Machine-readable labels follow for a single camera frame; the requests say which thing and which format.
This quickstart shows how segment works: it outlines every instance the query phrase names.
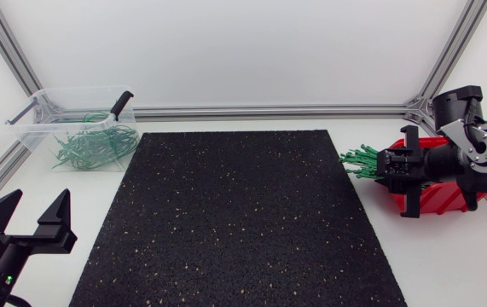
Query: black handle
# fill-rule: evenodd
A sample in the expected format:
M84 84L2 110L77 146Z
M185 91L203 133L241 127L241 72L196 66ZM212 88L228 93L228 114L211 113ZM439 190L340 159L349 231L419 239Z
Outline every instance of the black handle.
M122 93L122 96L118 98L118 100L114 104L114 107L110 109L110 113L114 114L114 117L116 118L117 121L118 121L118 115L120 115L120 113L125 107L125 104L131 97L133 97L133 94L131 94L131 92L129 92L128 90L125 91L124 93Z

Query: aluminum frame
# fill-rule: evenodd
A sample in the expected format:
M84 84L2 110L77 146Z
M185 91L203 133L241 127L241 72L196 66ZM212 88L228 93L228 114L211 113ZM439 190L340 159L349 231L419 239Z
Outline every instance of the aluminum frame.
M430 136L437 135L431 100L444 86L456 62L470 41L487 10L487 0L468 0L448 42L432 68L420 93L401 105L332 105L280 107L142 107L135 109L136 120L243 120L243 119L407 119ZM42 85L17 43L0 10L0 53L23 90L30 96ZM17 171L30 152L14 143L0 158L0 189Z

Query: white backdrop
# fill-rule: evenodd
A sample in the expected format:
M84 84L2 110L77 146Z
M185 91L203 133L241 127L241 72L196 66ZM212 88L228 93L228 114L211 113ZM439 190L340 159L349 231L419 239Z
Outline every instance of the white backdrop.
M466 0L0 0L44 87L137 106L402 104Z

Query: black cable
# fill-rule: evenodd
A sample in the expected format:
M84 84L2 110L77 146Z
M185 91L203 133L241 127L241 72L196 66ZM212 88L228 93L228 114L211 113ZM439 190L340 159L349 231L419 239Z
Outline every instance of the black cable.
M476 125L476 109L478 106L478 100L476 98L472 98L467 103L467 110L465 111L465 118L464 118L464 127L465 127L465 136L470 141L470 143L476 148L479 148L480 141L474 135L471 127Z

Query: white floor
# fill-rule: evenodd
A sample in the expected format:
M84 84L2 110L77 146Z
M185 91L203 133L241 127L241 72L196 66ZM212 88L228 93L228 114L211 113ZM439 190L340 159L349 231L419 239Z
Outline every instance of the white floor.
M263 120L139 124L145 131L234 131L327 129L339 153L361 143L382 149L402 138L408 122L382 120ZM21 188L23 198L7 234L27 235L43 210L64 188L72 194L70 255L29 258L13 294L33 306L67 306L123 173L53 172L32 155L1 194ZM487 306L487 203L475 212L401 218L379 184L352 178L368 218L409 306Z

